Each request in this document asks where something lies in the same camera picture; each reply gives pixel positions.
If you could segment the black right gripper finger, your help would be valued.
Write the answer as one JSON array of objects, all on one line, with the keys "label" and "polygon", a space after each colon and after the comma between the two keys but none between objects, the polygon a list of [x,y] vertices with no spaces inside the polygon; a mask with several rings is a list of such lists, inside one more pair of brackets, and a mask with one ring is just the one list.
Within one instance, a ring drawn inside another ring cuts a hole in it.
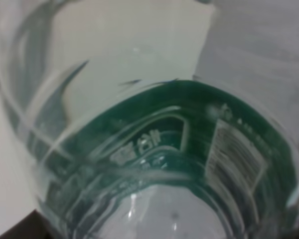
[{"label": "black right gripper finger", "polygon": [[0,239],[50,239],[51,235],[37,211],[31,212],[15,226],[0,235]]}]

